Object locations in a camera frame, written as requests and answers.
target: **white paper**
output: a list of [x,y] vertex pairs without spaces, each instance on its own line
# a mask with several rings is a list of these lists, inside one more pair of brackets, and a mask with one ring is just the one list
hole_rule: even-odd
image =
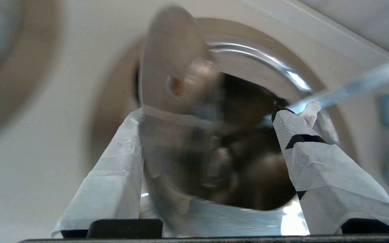
[[274,128],[290,180],[297,192],[311,234],[337,234],[352,218],[377,219],[389,226],[389,197],[372,176],[337,145],[297,142],[293,135],[317,135],[304,116],[279,111]]
[[100,219],[139,217],[144,167],[139,141],[142,119],[142,109],[126,117],[55,225],[52,237],[63,230],[87,230]]

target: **stainless steel drum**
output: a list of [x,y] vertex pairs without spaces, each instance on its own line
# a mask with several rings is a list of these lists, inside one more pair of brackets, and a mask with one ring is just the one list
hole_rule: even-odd
[[[172,7],[153,22],[140,87],[141,212],[151,206],[174,236],[308,234],[275,131],[253,129],[274,102],[323,89],[295,54],[249,26]],[[335,109],[315,125],[330,143],[346,132]]]

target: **white ceiling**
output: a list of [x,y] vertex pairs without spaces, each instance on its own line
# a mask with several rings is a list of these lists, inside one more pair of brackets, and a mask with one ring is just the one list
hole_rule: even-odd
[[299,0],[389,51],[389,0]]

